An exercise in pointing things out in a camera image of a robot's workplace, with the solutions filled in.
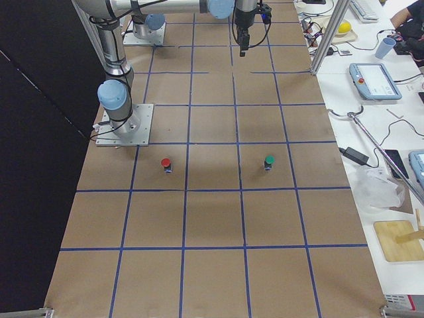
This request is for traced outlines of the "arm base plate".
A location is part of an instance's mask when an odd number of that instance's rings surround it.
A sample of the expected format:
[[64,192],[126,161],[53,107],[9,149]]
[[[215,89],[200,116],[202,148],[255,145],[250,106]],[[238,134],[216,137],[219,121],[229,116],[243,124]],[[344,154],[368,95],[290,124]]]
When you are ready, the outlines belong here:
[[133,104],[132,116],[123,126],[113,131],[113,127],[118,127],[120,124],[113,122],[111,125],[109,116],[104,111],[102,121],[107,124],[99,127],[99,136],[95,137],[95,144],[97,146],[148,146],[153,112],[153,104]]
[[158,30],[151,30],[147,25],[130,23],[123,44],[125,46],[162,46],[164,44],[166,23]]

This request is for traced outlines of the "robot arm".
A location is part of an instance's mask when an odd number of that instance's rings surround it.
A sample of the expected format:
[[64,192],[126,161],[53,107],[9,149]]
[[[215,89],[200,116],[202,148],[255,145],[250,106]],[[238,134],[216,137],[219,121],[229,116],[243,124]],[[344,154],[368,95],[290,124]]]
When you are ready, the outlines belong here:
[[108,146],[143,144],[141,138],[149,136],[144,129],[151,122],[144,122],[141,112],[153,109],[151,104],[133,103],[134,71],[125,55],[122,18],[130,15],[155,30],[162,28],[167,13],[209,13],[215,19],[231,17],[237,26],[240,55],[244,56],[251,47],[248,30],[263,6],[258,1],[77,1],[76,5],[97,28],[105,60],[106,80],[98,87],[97,96],[109,117],[110,129],[103,132]]
[[166,22],[163,14],[133,15],[132,33],[136,38],[148,40],[156,35]]

